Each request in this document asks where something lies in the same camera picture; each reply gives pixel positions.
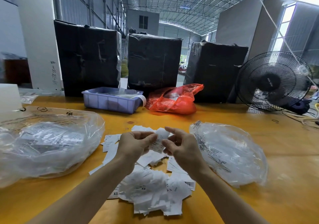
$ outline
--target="fan grille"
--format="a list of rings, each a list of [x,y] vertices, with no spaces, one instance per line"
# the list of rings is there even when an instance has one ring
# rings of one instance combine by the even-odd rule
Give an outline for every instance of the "fan grille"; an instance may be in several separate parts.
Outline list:
[[[309,65],[300,57],[297,59],[312,78]],[[297,103],[311,87],[309,79],[299,70],[300,64],[289,52],[275,51],[253,57],[238,73],[235,90],[239,99],[254,109],[266,111]]]

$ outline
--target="blue plastic crate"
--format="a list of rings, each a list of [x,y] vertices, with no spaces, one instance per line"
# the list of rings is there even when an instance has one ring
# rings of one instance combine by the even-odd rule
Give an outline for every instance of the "blue plastic crate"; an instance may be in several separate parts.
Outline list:
[[[132,99],[108,95],[108,93],[117,92],[118,88],[99,87],[83,91],[84,105],[89,108],[104,109],[132,114],[136,111],[142,102],[139,97]],[[125,94],[134,94],[135,90],[125,89]]]

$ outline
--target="left hand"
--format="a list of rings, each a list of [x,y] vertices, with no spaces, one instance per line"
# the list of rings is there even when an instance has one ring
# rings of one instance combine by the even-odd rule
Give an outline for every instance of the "left hand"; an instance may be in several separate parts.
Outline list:
[[[125,161],[132,173],[136,161],[148,152],[148,146],[157,140],[154,132],[133,131],[123,133],[118,143],[116,159]]]

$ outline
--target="black wrapped box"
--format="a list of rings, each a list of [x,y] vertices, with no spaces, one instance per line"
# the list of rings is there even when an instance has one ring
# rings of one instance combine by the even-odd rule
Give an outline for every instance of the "black wrapped box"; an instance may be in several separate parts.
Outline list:
[[[65,96],[119,86],[121,34],[116,30],[54,21]]]
[[[181,38],[149,34],[128,35],[128,88],[145,96],[164,87],[175,87],[181,58]]]
[[[204,84],[195,102],[226,103],[247,52],[237,45],[192,43],[184,85]]]

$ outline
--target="wooden table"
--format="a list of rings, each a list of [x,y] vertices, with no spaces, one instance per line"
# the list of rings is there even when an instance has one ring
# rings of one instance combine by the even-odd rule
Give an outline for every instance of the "wooden table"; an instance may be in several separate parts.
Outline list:
[[[33,105],[84,110],[82,100],[77,98],[38,97]],[[253,183],[235,191],[270,223],[319,223],[319,130],[305,129],[299,122],[279,114],[247,113],[247,107],[239,104],[197,105],[197,112],[189,116],[152,112],[143,107],[132,115],[95,112],[106,120],[105,134],[130,131],[134,125],[153,129],[172,126],[188,131],[197,120],[242,128],[263,148],[269,172],[265,186]],[[100,145],[67,176],[21,180],[1,189],[0,223],[24,223],[34,217],[89,177],[88,172],[100,165],[104,157]],[[157,169],[165,171],[166,165]],[[107,200],[90,223],[223,223],[198,184],[192,196],[183,201],[182,211],[182,216],[164,217],[161,211],[155,211],[144,217],[133,214],[132,204]]]

